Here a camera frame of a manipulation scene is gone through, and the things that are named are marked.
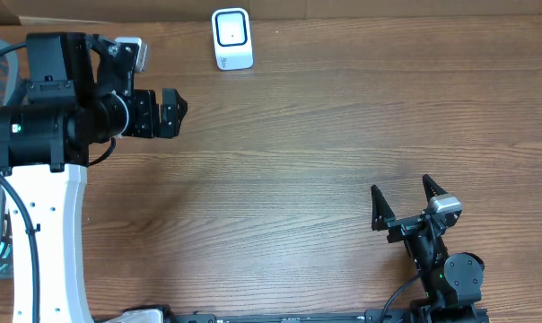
white device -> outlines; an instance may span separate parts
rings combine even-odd
[[[253,48],[249,15],[241,8],[220,9],[211,16],[214,31],[215,60],[224,70],[253,66]]]

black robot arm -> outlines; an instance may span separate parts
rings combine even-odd
[[[405,243],[406,252],[415,262],[415,278],[420,277],[427,297],[411,301],[409,310],[388,310],[388,306],[384,310],[367,310],[367,322],[488,322],[486,310],[475,308],[475,302],[481,299],[485,264],[470,253],[450,256],[441,237],[460,218],[462,204],[430,176],[423,176],[423,184],[427,207],[419,215],[400,220],[380,190],[371,187],[372,229],[388,230],[389,243]]]
[[[0,171],[49,164],[88,166],[88,147],[114,135],[172,138],[179,134],[188,104],[175,89],[134,89],[145,70],[147,45],[139,38],[111,41],[79,32],[35,33],[26,38],[30,80],[0,108]],[[97,82],[91,50],[100,56]],[[24,93],[28,104],[22,105]]]

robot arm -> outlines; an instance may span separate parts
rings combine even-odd
[[[374,322],[487,322],[486,310],[476,310],[481,300],[484,262],[476,255],[449,255],[442,235],[454,226],[462,213],[462,204],[438,186],[430,176],[423,176],[428,206],[419,214],[397,220],[379,188],[371,187],[372,229],[389,231],[389,243],[403,241],[406,252],[415,262],[417,278],[423,282],[426,299],[411,301],[409,310],[388,310],[398,292],[383,310],[367,310]]]
[[[110,41],[83,33],[26,38],[29,81],[0,108],[0,172],[20,196],[34,228],[39,271],[32,275],[30,232],[13,199],[14,322],[93,322],[83,283],[82,203],[89,145],[115,135],[173,138],[188,105],[175,89],[134,89],[149,49],[138,38]],[[97,82],[90,50],[100,55]],[[28,104],[23,105],[24,94]],[[39,281],[39,297],[33,282]],[[32,304],[40,300],[39,308]],[[159,310],[122,322],[163,322]]]

wood grain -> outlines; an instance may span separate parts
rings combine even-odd
[[[144,37],[153,60],[137,87],[176,87],[189,102],[179,138],[120,140],[90,169],[93,314],[149,302],[217,315],[380,308],[414,269],[370,230],[369,187],[411,215],[429,173],[464,203],[445,241],[485,261],[479,306],[494,322],[542,322],[542,16],[253,22],[255,66],[228,73],[208,23],[0,38],[31,31]],[[0,322],[12,297],[0,282]]]

wall-mounted sensor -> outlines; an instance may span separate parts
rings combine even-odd
[[[220,9],[211,16],[215,59],[224,71],[253,66],[249,15],[241,8]]]

